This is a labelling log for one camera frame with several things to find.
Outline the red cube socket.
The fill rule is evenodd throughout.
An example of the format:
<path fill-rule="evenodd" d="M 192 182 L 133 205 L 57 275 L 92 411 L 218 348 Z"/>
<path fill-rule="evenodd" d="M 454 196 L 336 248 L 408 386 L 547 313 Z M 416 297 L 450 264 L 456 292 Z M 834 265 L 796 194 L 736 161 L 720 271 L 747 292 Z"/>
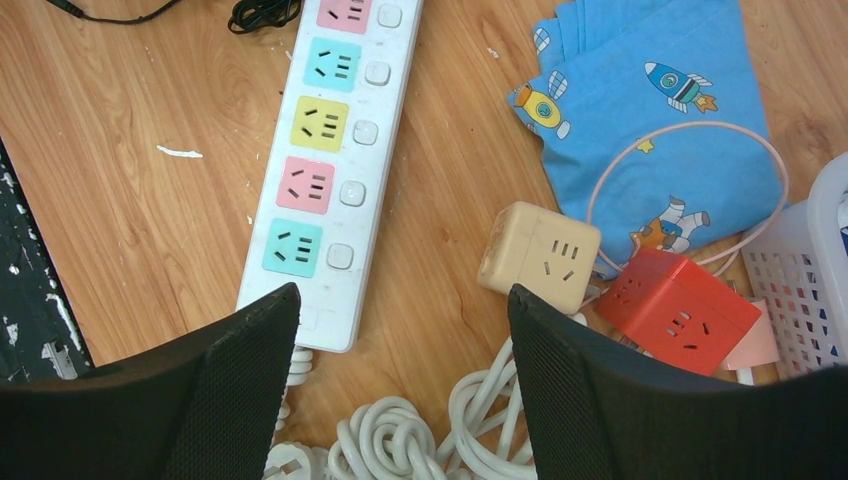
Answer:
<path fill-rule="evenodd" d="M 761 311 L 681 254 L 642 249 L 595 311 L 653 358 L 713 375 Z"/>

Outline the blue cloth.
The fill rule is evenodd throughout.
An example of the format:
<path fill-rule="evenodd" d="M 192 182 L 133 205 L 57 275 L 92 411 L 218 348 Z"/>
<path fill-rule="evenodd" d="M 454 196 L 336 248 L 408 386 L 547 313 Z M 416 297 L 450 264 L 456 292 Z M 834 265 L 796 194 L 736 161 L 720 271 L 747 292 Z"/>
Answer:
<path fill-rule="evenodd" d="M 594 269 L 747 230 L 782 185 L 735 1 L 572 1 L 537 22 L 540 73 L 508 97 L 560 210 L 601 232 Z"/>

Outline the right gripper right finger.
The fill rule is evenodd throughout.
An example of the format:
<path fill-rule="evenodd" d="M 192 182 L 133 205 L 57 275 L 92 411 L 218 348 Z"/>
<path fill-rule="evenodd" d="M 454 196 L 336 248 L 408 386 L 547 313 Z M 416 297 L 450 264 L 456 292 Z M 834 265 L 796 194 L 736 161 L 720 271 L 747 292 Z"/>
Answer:
<path fill-rule="evenodd" d="M 843 479 L 847 370 L 745 386 L 627 348 L 522 285 L 512 352 L 541 479 Z"/>

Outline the white back power strip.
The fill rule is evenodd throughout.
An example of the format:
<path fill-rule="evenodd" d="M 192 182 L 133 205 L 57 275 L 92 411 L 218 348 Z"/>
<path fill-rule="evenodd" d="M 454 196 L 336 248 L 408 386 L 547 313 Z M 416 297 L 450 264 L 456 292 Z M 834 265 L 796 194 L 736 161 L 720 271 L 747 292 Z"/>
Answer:
<path fill-rule="evenodd" d="M 294 283 L 300 325 L 287 383 L 315 351 L 357 335 L 423 5 L 307 1 L 237 304 Z"/>

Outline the small black charger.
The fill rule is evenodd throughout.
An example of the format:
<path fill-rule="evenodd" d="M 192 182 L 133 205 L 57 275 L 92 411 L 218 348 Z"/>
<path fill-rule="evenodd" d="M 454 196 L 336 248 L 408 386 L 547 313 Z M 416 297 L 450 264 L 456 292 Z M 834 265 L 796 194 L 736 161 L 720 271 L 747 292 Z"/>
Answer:
<path fill-rule="evenodd" d="M 300 15 L 302 7 L 302 0 L 239 0 L 233 6 L 227 27 L 236 35 L 282 28 Z"/>

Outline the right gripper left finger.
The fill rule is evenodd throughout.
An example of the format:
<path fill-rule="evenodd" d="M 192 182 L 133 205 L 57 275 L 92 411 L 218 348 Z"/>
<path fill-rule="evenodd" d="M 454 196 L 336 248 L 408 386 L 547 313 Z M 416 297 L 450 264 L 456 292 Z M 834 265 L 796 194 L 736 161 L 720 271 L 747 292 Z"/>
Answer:
<path fill-rule="evenodd" d="M 285 284 L 74 379 L 1 390 L 5 479 L 259 479 L 299 326 Z"/>

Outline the wooden block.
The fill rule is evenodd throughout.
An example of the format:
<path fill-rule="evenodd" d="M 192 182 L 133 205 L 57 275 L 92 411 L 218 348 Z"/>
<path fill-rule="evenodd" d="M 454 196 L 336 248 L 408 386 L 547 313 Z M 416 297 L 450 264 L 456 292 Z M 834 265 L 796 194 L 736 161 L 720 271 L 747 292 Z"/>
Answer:
<path fill-rule="evenodd" d="M 477 282 L 504 295 L 520 284 L 570 315 L 584 301 L 600 243 L 596 227 L 516 201 L 494 220 Z"/>

